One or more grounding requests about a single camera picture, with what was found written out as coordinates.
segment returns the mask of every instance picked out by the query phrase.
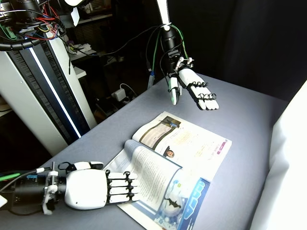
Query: gray table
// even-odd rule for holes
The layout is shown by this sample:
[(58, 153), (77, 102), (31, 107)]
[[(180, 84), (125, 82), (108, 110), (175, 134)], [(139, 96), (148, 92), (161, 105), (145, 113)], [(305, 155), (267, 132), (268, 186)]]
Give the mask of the gray table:
[[(165, 80), (95, 127), (48, 161), (108, 163), (134, 132), (163, 111), (233, 141), (201, 206), (194, 230), (242, 230), (249, 227), (268, 172), (272, 127), (286, 102), (220, 80), (203, 77), (217, 94), (220, 109), (201, 111), (187, 91), (171, 104)], [(17, 217), (0, 212), (2, 230), (141, 230), (117, 206), (77, 211), (59, 204), (52, 216)]]

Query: robotic arm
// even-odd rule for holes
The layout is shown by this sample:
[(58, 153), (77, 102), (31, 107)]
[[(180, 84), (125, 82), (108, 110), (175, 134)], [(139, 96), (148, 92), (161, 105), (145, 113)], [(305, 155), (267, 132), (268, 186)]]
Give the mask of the robotic arm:
[(199, 77), (194, 71), (193, 59), (185, 53), (185, 58), (180, 52), (179, 46), (176, 45), (176, 33), (181, 32), (175, 27), (170, 26), (168, 17), (167, 0), (157, 0), (162, 23), (165, 24), (162, 28), (163, 48), (168, 50), (164, 55), (165, 68), (167, 69), (168, 86), (173, 105), (176, 105), (181, 95), (181, 88), (187, 89), (191, 97), (201, 110), (215, 110), (219, 108), (216, 102), (216, 94), (211, 93), (207, 88), (208, 83)]
[[(102, 170), (101, 162), (64, 162), (58, 166), (66, 171), (59, 176), (55, 164), (47, 176), (29, 174), (0, 188), (0, 210), (13, 207), (41, 204), (45, 215), (51, 215), (54, 205), (60, 200), (75, 209), (87, 210), (106, 205), (122, 204), (140, 199), (137, 175)], [(37, 169), (41, 173), (48, 168)]]

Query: open book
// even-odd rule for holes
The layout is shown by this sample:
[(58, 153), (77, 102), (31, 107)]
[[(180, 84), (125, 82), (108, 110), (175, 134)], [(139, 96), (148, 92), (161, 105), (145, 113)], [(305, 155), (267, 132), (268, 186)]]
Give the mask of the open book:
[(163, 112), (105, 167), (138, 175), (141, 200), (119, 205), (148, 230), (191, 230), (231, 141)]

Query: green cable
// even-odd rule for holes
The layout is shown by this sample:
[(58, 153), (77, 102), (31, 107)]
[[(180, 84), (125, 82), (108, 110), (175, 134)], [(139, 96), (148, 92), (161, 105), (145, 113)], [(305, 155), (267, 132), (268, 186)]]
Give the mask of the green cable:
[(185, 56), (186, 56), (186, 59), (188, 59), (189, 57), (188, 57), (188, 54), (187, 54), (187, 52), (186, 52), (186, 46), (185, 46), (185, 44), (184, 44), (184, 37), (183, 37), (182, 31), (179, 30), (179, 29), (178, 29), (176, 26), (174, 26), (174, 25), (170, 25), (170, 26), (173, 27), (173, 28), (175, 28), (175, 29), (178, 31), (178, 33), (179, 33), (179, 35), (180, 35), (180, 37), (181, 37), (181, 40), (182, 40), (182, 46), (183, 46), (184, 54), (185, 54)]
[(15, 178), (17, 176), (20, 176), (20, 173), (15, 173), (15, 174), (7, 175), (7, 176), (2, 176), (2, 177), (0, 177), (0, 181), (9, 180), (9, 179)]
[(157, 37), (157, 40), (155, 42), (155, 48), (154, 48), (154, 53), (153, 53), (153, 70), (154, 70), (154, 63), (155, 63), (155, 55), (157, 53), (157, 48), (158, 48), (158, 41), (159, 41), (159, 37), (160, 37), (160, 32), (158, 33), (158, 37)]
[(11, 38), (10, 36), (8, 36), (8, 34), (5, 32), (5, 30), (3, 29), (2, 25), (0, 24), (0, 27), (2, 29), (2, 31), (4, 32), (4, 34), (10, 39), (10, 40), (16, 40), (17, 37), (15, 36), (15, 38)]

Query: white cloth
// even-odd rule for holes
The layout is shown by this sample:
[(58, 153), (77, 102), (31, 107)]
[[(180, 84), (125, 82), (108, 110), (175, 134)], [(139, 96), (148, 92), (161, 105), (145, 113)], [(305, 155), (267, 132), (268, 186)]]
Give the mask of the white cloth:
[(252, 230), (307, 230), (307, 81), (274, 125)]

